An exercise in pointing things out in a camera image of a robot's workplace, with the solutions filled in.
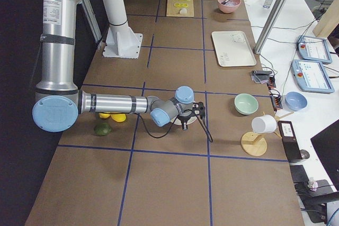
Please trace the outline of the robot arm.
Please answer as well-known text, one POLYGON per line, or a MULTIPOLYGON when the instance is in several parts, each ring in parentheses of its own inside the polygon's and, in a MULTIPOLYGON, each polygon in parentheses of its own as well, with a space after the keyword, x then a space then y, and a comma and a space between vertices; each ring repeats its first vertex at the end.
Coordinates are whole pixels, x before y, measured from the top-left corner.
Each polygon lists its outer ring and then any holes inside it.
POLYGON ((100 36, 89 0, 43 0, 42 78, 35 88, 35 124, 45 131, 60 132, 84 112, 149 113, 157 126, 179 120, 185 128, 194 102, 193 90, 187 86, 179 87, 167 101, 155 96, 91 94, 77 88, 73 72, 78 4, 84 8, 93 34, 100 36))

